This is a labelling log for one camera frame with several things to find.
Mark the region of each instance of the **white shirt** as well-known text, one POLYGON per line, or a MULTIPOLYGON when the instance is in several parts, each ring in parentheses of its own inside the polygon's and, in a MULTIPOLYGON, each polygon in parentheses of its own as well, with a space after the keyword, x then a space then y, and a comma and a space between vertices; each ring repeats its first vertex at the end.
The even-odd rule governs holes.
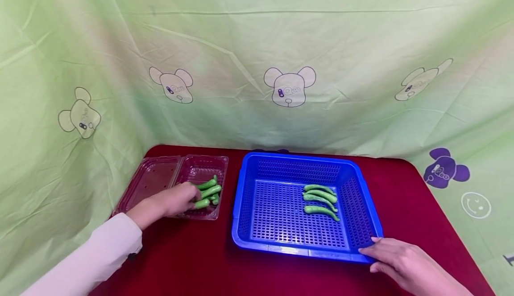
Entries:
POLYGON ((63 261, 30 286, 22 296, 87 295, 142 248, 141 229, 125 214, 117 214, 63 261))

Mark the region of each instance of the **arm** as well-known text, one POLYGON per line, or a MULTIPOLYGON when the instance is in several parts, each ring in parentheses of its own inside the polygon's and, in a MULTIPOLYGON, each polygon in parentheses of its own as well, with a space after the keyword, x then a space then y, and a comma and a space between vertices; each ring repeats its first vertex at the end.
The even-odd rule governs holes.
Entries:
POLYGON ((141 201, 126 214, 118 214, 63 261, 30 286, 22 296, 87 295, 121 267, 129 254, 142 248, 142 230, 163 216, 173 216, 194 204, 200 192, 184 183, 141 201))
POLYGON ((371 239, 374 245, 359 250, 378 260, 370 272, 385 273, 416 296, 473 296, 418 246, 391 238, 371 239))

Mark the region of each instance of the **hand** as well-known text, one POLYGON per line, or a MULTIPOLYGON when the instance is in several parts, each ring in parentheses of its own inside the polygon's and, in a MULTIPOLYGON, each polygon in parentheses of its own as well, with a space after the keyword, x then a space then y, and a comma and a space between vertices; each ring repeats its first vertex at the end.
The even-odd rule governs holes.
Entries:
POLYGON ((163 190, 149 199, 159 208, 163 217, 172 217, 194 208, 195 201, 202 199, 202 193, 190 182, 163 190))
POLYGON ((193 199, 200 200, 202 194, 191 183, 184 182, 173 188, 165 189, 152 197, 139 202, 130 209, 128 215, 136 225, 144 230, 162 217, 175 216, 194 208, 193 199))
POLYGON ((416 296, 473 296, 426 252, 392 238, 371 238, 374 245, 359 252, 378 259, 370 272, 383 272, 416 296))

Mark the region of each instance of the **red table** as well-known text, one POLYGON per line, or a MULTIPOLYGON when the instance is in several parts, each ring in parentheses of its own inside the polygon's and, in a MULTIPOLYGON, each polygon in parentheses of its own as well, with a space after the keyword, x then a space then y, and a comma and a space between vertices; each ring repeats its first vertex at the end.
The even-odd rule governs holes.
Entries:
MULTIPOLYGON (((216 221, 161 219, 143 233, 143 249, 92 295, 409 295, 369 266, 243 250, 230 236, 245 150, 158 145, 146 157, 229 157, 216 221)), ((494 295, 425 182, 409 162, 354 161, 375 203, 384 235, 420 246, 476 296, 494 295)))

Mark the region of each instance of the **green cloth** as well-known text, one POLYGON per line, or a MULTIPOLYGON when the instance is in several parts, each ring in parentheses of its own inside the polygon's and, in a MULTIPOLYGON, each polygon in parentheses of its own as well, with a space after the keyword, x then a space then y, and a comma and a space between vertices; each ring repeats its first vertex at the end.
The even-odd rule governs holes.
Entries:
POLYGON ((408 160, 513 290, 514 0, 0 1, 0 295, 159 143, 408 160))

